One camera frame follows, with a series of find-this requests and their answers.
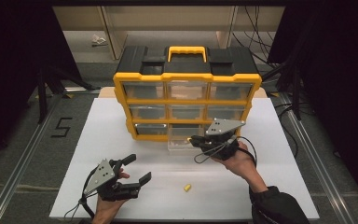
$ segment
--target white table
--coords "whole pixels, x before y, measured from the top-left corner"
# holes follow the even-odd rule
[[[192,156],[170,156],[167,143],[134,141],[127,132],[125,119],[123,109],[115,98],[94,100],[50,217],[63,218],[76,205],[86,177],[102,159],[124,159],[134,153],[137,160],[124,167],[131,178],[120,182],[137,182],[147,172],[152,172],[152,179],[142,187],[138,199],[123,205],[117,220],[252,219],[248,185],[244,180],[212,160],[196,164]],[[308,219],[318,219],[270,99],[254,98],[241,135],[254,144],[257,170],[267,185],[278,186],[280,191],[293,195]],[[192,186],[189,192],[183,189],[186,184]],[[89,198],[88,204],[94,209],[96,196]],[[75,217],[89,215],[80,206]]]

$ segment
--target transparent drawer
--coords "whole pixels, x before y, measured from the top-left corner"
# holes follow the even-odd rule
[[[195,156],[201,153],[199,147],[193,147],[188,141],[192,135],[205,135],[199,124],[172,124],[168,129],[168,150],[170,155]]]
[[[215,82],[211,84],[209,98],[212,100],[246,100],[252,83]]]
[[[123,88],[129,99],[162,99],[164,85],[162,82],[123,82]]]
[[[208,119],[241,119],[243,105],[208,105]]]
[[[167,124],[138,123],[135,130],[138,134],[166,135],[168,127]]]
[[[207,83],[201,81],[177,80],[168,82],[168,98],[196,100],[206,98]]]
[[[170,119],[203,119],[205,105],[169,105]]]
[[[165,119],[164,105],[129,105],[133,119]]]

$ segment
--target black sleeve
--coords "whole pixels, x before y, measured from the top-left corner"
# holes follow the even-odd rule
[[[254,224],[265,223],[309,223],[297,200],[277,187],[253,193],[249,189]]]
[[[87,221],[86,219],[81,219],[77,224],[91,224],[91,222]]]

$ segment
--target carrying handle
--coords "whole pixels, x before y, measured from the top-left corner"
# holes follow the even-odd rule
[[[168,62],[171,61],[171,57],[173,54],[202,54],[203,61],[206,63],[205,47],[170,47],[168,50]]]

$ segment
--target hand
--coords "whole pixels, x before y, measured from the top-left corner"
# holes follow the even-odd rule
[[[243,143],[238,141],[240,148],[248,150],[248,147]],[[231,171],[234,175],[238,175],[248,182],[253,192],[263,192],[268,190],[266,184],[264,183],[263,178],[255,169],[255,164],[253,163],[252,158],[237,150],[231,158],[222,161],[217,158],[212,158],[214,161],[222,163],[226,166],[226,169]]]
[[[120,169],[118,176],[119,179],[120,178],[128,179],[130,177],[130,175],[123,173],[123,168]],[[123,203],[125,203],[126,201],[127,200],[108,202],[102,200],[101,197],[98,195],[97,211],[95,212],[95,217],[92,220],[92,224],[110,223],[113,220],[113,218],[116,216],[121,205],[123,205]]]

